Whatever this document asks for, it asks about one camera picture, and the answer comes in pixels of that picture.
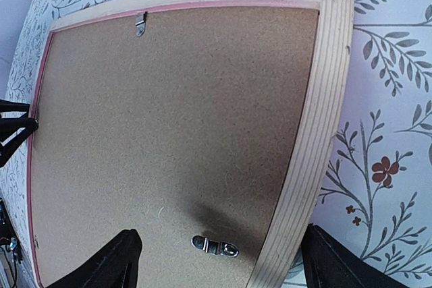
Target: wallpaper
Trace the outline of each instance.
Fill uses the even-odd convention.
[[[50,23],[105,1],[33,0],[13,58],[9,100],[32,100]],[[395,280],[432,287],[432,0],[354,5],[346,97],[312,222]],[[0,185],[31,255],[26,150],[0,170]],[[284,287],[306,287],[301,262],[299,254]]]

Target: wooden frame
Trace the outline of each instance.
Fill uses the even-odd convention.
[[[38,82],[31,115],[36,115],[39,88],[52,35],[92,22],[134,14],[198,7],[269,6],[319,10],[313,62],[298,135],[269,232],[247,287],[280,287],[296,254],[312,214],[327,168],[336,133],[348,74],[353,0],[113,0],[73,13],[53,22],[39,63]],[[31,152],[28,146],[28,216],[33,237],[30,201]],[[286,240],[290,232],[295,239]],[[32,241],[34,273],[38,275]]]

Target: red flower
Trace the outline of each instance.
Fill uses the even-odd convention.
[[[346,212],[347,212],[348,214],[351,214],[352,212],[355,212],[355,211],[356,211],[356,209],[354,208],[353,205],[349,205],[349,206],[346,208]]]
[[[395,162],[390,165],[390,160],[386,156],[381,159],[381,163],[375,163],[372,166],[372,171],[375,172],[372,176],[374,182],[383,182],[384,187],[389,187],[392,184],[392,175],[399,172],[399,163]]]
[[[359,226],[361,221],[362,219],[360,217],[355,216],[352,223],[355,224],[356,226]]]

